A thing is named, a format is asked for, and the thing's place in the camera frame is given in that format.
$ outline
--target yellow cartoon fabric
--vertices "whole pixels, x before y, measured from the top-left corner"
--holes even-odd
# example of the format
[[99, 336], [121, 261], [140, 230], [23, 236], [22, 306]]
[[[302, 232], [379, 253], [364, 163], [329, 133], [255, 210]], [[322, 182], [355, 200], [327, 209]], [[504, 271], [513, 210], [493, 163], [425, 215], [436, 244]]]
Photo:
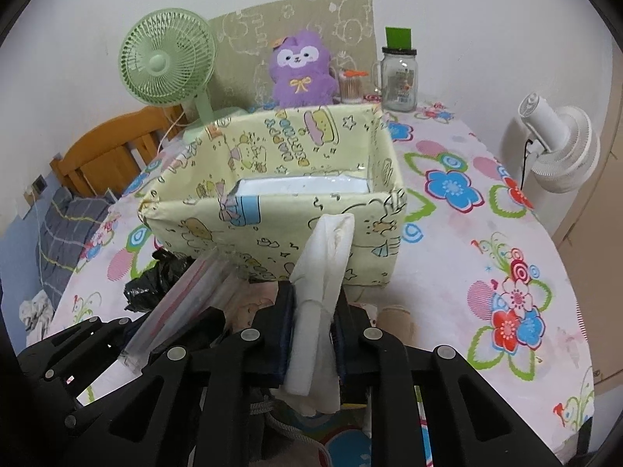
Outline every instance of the yellow cartoon fabric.
[[[346, 174], [369, 193], [236, 196], [240, 179]], [[163, 172], [139, 216], [171, 250], [216, 244], [251, 276], [288, 278], [322, 214], [353, 213], [345, 282], [389, 282], [401, 240], [403, 181], [382, 110], [333, 105], [224, 119]]]

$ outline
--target plush toy bow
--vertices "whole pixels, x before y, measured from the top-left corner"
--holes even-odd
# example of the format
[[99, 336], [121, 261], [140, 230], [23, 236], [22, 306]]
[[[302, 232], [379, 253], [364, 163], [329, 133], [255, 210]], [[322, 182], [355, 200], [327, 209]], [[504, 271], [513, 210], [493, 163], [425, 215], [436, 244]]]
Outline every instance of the plush toy bow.
[[294, 92], [294, 94], [296, 95], [297, 93], [299, 93], [301, 90], [303, 91], [308, 91], [307, 88], [305, 87], [306, 84], [311, 84], [312, 83], [312, 78], [311, 77], [303, 77], [302, 79], [292, 79], [290, 81], [290, 85], [294, 88], [296, 86], [297, 90]]

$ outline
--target cotton swab container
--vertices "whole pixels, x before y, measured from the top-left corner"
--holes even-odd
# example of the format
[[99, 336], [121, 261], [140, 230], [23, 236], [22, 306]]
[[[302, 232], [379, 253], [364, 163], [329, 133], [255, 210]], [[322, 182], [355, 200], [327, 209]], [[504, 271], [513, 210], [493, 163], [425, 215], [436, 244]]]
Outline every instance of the cotton swab container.
[[338, 82], [340, 84], [340, 98], [342, 103], [363, 103], [363, 84], [361, 78], [367, 75], [367, 72], [360, 72], [357, 70], [340, 70]]

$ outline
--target cable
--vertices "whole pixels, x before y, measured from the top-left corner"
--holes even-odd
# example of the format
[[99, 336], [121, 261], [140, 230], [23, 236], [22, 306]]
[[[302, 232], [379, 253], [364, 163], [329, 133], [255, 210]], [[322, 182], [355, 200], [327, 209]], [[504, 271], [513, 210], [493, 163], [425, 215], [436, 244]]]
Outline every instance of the cable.
[[164, 139], [166, 138], [166, 136], [169, 134], [169, 132], [173, 129], [173, 127], [178, 123], [178, 121], [180, 119], [182, 119], [182, 116], [184, 115], [184, 113], [182, 112], [180, 114], [180, 116], [171, 124], [171, 126], [169, 126], [169, 129], [166, 131], [166, 133], [164, 134], [164, 137], [162, 137], [162, 140], [160, 140], [160, 143], [158, 144], [158, 151], [156, 152], [156, 156], [158, 154], [160, 154], [160, 151], [162, 150], [162, 143], [164, 142]]
[[39, 236], [39, 252], [37, 253], [38, 256], [38, 260], [39, 260], [39, 281], [41, 282], [41, 289], [43, 290], [43, 270], [41, 269], [41, 223], [39, 221], [39, 208], [37, 208], [37, 199], [35, 198], [34, 195], [34, 191], [32, 192], [32, 197], [33, 197], [33, 206], [35, 208], [35, 216], [37, 218], [37, 235]]
[[272, 428], [273, 430], [276, 430], [281, 435], [287, 438], [290, 438], [295, 441], [300, 441], [301, 443], [304, 443], [304, 444], [311, 444], [312, 446], [315, 446], [317, 449], [319, 449], [322, 452], [323, 456], [325, 457], [327, 467], [333, 467], [333, 461], [331, 460], [331, 455], [329, 455], [329, 451], [326, 449], [325, 445], [318, 441], [315, 441], [311, 437], [307, 437], [298, 428], [292, 427], [290, 425], [286, 425], [285, 423], [282, 423], [281, 421], [276, 419], [275, 416], [270, 414], [270, 411], [272, 411], [273, 407], [275, 407], [274, 400], [264, 400], [263, 402], [256, 402], [254, 404], [251, 404], [249, 414], [251, 416], [258, 415], [258, 414], [266, 414], [266, 424], [270, 428]]
[[[166, 110], [164, 110], [164, 107], [162, 109], [162, 111], [164, 112], [164, 117], [166, 117], [167, 121], [169, 121], [169, 123], [171, 124], [175, 124], [173, 123], [172, 119], [169, 117], [169, 114], [166, 113]], [[178, 126], [180, 128], [186, 128], [187, 126], [191, 126], [192, 123], [186, 123], [186, 124], [178, 124]]]
[[333, 461], [331, 460], [331, 455], [329, 455], [329, 451], [326, 449], [324, 444], [319, 443], [318, 441], [315, 441], [311, 437], [307, 437], [306, 435], [303, 435], [303, 433], [296, 427], [291, 427], [290, 425], [286, 425], [285, 423], [278, 421], [270, 413], [266, 413], [266, 424], [270, 428], [280, 432], [282, 435], [285, 435], [286, 437], [290, 439], [294, 439], [295, 441], [300, 441], [305, 444], [311, 444], [312, 446], [316, 446], [322, 452], [323, 456], [325, 457], [327, 467], [333, 467]]
[[526, 180], [526, 160], [528, 159], [528, 146], [532, 143], [532, 140], [527, 139], [526, 144], [523, 146], [523, 165], [521, 166], [521, 186], [519, 186], [520, 190], [523, 190], [523, 182]]

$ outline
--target glass jar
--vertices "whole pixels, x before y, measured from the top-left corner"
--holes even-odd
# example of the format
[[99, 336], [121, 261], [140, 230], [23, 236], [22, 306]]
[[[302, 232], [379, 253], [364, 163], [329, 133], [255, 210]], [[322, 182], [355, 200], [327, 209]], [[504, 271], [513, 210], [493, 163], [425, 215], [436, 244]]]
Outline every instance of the glass jar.
[[[373, 75], [376, 89], [382, 95], [382, 107], [391, 111], [412, 112], [417, 105], [417, 61], [415, 49], [382, 48], [381, 82]], [[373, 64], [373, 73], [379, 62]]]

